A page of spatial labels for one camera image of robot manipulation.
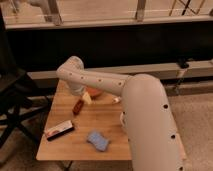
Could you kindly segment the yellowish translucent gripper finger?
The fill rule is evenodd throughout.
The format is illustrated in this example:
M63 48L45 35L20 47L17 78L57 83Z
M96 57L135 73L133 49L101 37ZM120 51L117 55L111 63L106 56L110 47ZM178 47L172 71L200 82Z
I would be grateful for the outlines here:
M88 92L85 92L83 95L82 95L82 99L83 101L88 104L88 105L91 105L92 104L92 99L91 99L91 96L89 95Z

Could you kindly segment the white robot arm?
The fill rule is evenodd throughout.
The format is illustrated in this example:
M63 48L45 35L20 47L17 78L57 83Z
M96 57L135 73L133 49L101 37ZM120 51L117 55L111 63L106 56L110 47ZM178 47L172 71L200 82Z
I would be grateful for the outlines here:
M56 74L74 95L89 86L122 98L133 171L184 171L176 124L158 78L87 71L77 56L60 65Z

